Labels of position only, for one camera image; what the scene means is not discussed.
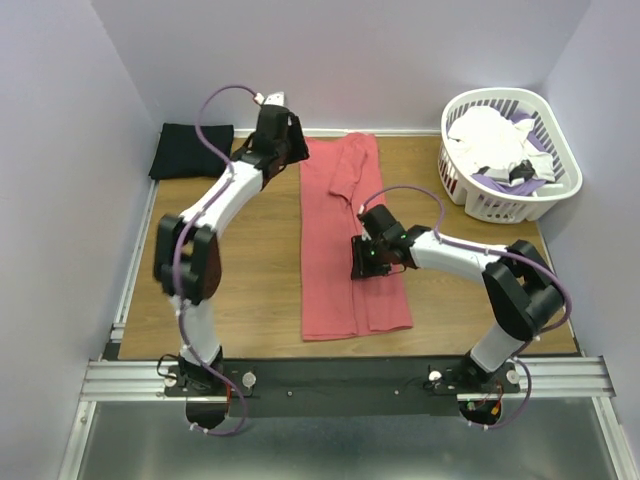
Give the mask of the red t shirt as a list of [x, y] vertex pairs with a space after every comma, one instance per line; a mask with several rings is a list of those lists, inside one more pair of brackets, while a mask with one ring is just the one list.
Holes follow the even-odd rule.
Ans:
[[364, 200], [383, 188], [376, 138], [351, 133], [310, 139], [300, 165], [301, 332], [328, 341], [413, 327], [404, 283], [397, 275], [353, 280], [351, 239]]

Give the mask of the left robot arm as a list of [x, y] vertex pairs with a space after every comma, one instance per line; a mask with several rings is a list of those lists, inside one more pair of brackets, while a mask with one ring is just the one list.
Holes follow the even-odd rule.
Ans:
[[222, 276], [220, 238], [270, 180], [308, 157], [299, 118], [268, 98], [254, 132], [233, 153], [221, 178], [180, 215], [161, 218], [153, 276], [176, 311], [181, 337], [178, 365], [164, 375], [169, 389], [208, 396], [231, 387], [220, 370], [222, 349], [211, 301]]

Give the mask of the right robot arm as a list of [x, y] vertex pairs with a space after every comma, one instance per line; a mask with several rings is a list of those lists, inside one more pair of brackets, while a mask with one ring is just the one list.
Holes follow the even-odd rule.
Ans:
[[438, 388], [480, 392], [506, 374], [505, 364], [551, 329], [548, 322], [571, 306], [569, 294], [538, 250], [518, 240], [486, 245], [446, 236], [435, 228], [404, 228], [384, 205], [361, 208], [362, 233], [351, 240], [354, 280], [387, 276], [392, 267], [448, 272], [482, 284], [495, 324], [440, 378]]

